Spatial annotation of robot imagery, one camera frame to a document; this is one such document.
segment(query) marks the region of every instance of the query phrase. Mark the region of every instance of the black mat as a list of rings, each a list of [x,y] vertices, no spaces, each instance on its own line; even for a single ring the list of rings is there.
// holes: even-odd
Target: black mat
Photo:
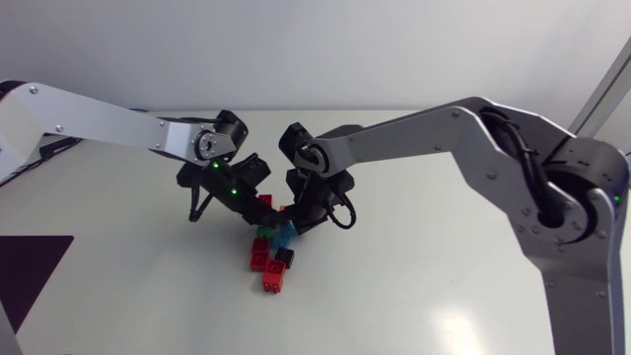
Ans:
[[[71,236],[0,237],[0,301],[17,332],[59,260]]]

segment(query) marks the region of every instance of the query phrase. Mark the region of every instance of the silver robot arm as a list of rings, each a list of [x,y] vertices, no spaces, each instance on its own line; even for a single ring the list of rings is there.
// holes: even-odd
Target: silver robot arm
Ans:
[[[232,130],[222,132],[209,121],[160,119],[43,84],[3,82],[0,178],[29,158],[44,133],[145,148],[200,167],[218,157],[232,159],[245,138],[231,136]]]
[[[329,184],[358,163],[451,152],[469,186],[507,214],[541,271],[556,354],[624,354],[629,174],[613,147],[480,98],[316,138],[295,124],[280,146],[302,175]]]

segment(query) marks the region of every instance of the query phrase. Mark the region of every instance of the white wall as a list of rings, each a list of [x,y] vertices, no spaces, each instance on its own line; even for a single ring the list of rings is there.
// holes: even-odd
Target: white wall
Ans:
[[[0,78],[126,107],[421,108],[486,96],[567,126],[628,0],[22,0]]]

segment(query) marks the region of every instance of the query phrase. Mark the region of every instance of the stack of blocks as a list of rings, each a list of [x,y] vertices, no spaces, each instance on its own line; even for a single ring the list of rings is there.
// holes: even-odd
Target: stack of blocks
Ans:
[[[272,195],[259,195],[260,199],[272,204]],[[252,258],[249,267],[253,271],[263,272],[263,289],[266,292],[279,293],[283,288],[285,270],[292,266],[294,251],[287,248],[292,237],[298,232],[290,221],[278,230],[259,226],[256,238],[252,243]],[[270,259],[270,251],[276,250],[274,259]]]

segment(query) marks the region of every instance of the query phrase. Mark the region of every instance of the robotic arm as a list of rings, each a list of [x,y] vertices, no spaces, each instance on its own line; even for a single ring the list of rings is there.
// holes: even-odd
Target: robotic arm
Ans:
[[[471,98],[317,138],[296,123],[280,148],[296,167],[288,181],[298,175],[305,189],[337,191],[312,207],[325,212],[299,221],[310,227],[333,217],[326,203],[336,198],[354,221],[344,201],[349,184],[340,183],[354,164],[452,152],[466,182],[508,215],[524,255],[541,271],[556,353],[624,354],[619,252],[629,173],[610,145]]]
[[[556,353],[624,354],[626,161],[541,116],[472,98],[317,138],[293,124],[279,146],[296,167],[287,173],[295,204],[282,212],[256,198],[270,174],[265,162],[252,154],[229,164],[248,134],[229,111],[216,119],[156,118],[41,84],[0,83],[0,176],[23,164],[46,132],[184,161],[177,183],[191,189],[190,221],[215,197],[251,224],[292,220],[300,234],[328,218],[353,226],[346,192],[354,181],[346,169],[354,164],[452,152],[467,183],[508,215],[524,255],[541,271]],[[198,206],[200,187],[209,195]],[[335,218],[337,205],[349,209],[348,225]]]

